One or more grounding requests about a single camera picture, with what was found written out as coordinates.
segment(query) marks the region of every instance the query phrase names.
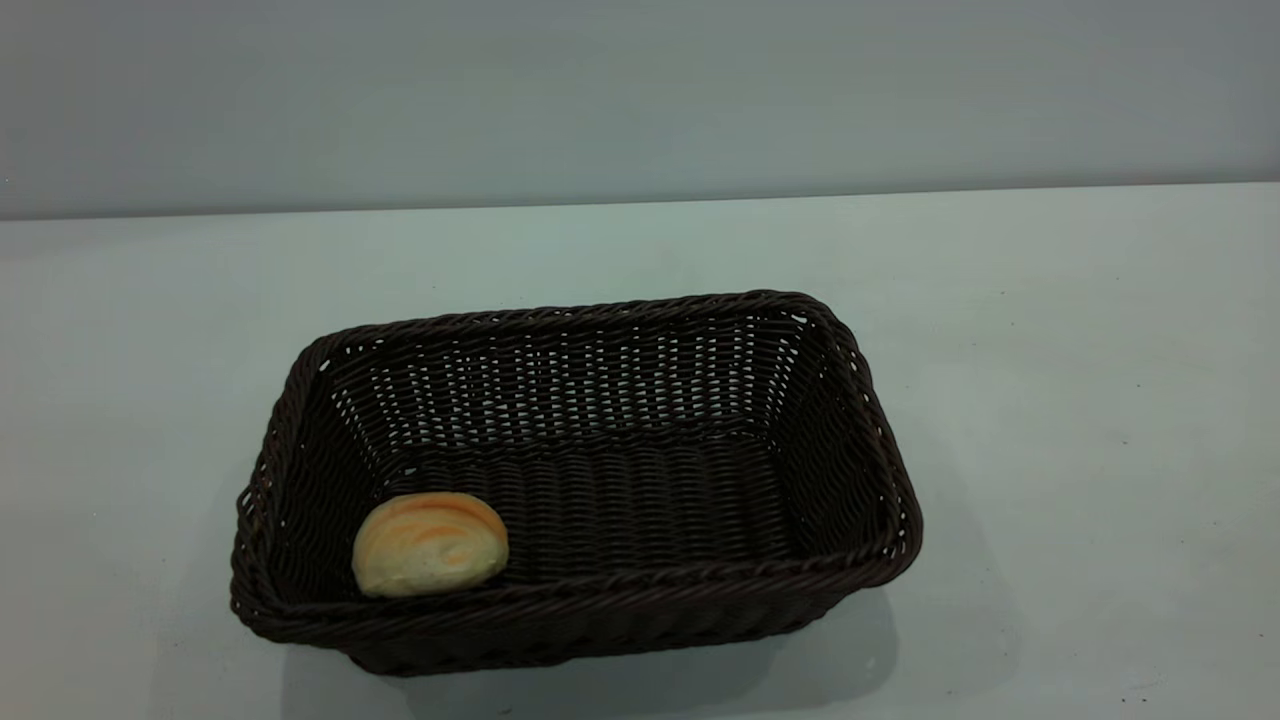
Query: wall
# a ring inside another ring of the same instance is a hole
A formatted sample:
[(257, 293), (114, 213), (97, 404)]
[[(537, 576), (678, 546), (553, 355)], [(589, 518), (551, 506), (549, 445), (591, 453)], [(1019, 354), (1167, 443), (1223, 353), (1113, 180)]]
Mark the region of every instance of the wall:
[(1280, 177), (1274, 0), (0, 0), (0, 218)]

